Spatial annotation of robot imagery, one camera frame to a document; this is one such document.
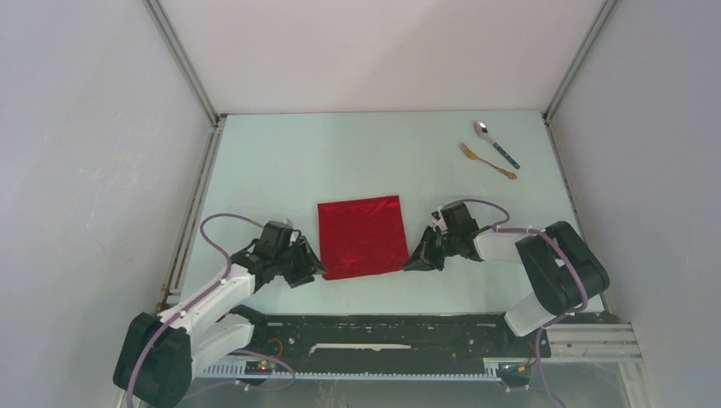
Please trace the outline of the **red cloth napkin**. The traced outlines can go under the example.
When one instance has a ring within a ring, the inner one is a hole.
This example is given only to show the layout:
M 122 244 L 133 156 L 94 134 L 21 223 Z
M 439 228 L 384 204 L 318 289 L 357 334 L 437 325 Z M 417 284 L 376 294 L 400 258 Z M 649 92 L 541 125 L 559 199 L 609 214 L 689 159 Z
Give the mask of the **red cloth napkin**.
M 317 210 L 325 280 L 396 272 L 409 258 L 397 195 L 320 203 Z

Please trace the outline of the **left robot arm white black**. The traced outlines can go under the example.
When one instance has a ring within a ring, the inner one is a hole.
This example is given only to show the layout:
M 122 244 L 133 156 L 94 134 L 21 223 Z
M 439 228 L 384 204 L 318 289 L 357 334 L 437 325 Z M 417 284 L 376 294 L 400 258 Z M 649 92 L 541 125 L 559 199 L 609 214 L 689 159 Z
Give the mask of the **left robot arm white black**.
M 264 315 L 244 302 L 278 277 L 296 288 L 327 272 L 307 238 L 289 223 L 267 222 L 259 237 L 233 254 L 209 239 L 203 226 L 199 231 L 222 255 L 224 267 L 184 301 L 131 320 L 112 377 L 127 407 L 135 400 L 175 407 L 197 375 L 222 357 L 238 349 L 265 350 Z

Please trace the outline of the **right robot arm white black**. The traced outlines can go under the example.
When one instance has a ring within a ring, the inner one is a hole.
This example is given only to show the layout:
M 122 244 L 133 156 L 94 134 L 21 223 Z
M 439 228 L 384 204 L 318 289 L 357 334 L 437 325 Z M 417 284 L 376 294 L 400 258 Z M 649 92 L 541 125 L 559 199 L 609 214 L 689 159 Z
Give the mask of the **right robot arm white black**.
M 481 227 L 462 199 L 439 207 L 421 240 L 403 263 L 404 271 L 441 271 L 447 258 L 522 266 L 532 292 L 499 317 L 497 349 L 516 355 L 529 334 L 587 309 L 610 286 L 607 271 L 576 230 L 565 221 L 544 229 L 509 227 L 510 214 Z

